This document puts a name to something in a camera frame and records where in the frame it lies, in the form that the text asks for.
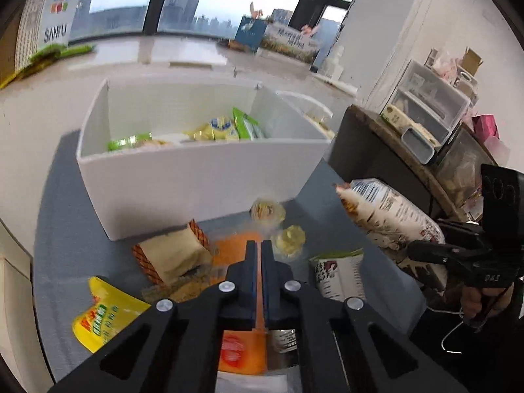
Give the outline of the person's right hand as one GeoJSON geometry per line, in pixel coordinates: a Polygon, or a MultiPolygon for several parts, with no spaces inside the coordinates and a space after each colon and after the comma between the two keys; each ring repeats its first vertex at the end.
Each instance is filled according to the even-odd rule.
{"type": "Polygon", "coordinates": [[[489,318],[498,315],[509,306],[512,300],[513,288],[514,285],[511,285],[510,288],[507,289],[483,288],[482,290],[479,290],[478,288],[464,286],[460,301],[464,318],[475,318],[477,314],[482,311],[482,298],[488,296],[497,298],[496,303],[489,312],[489,318]]]}

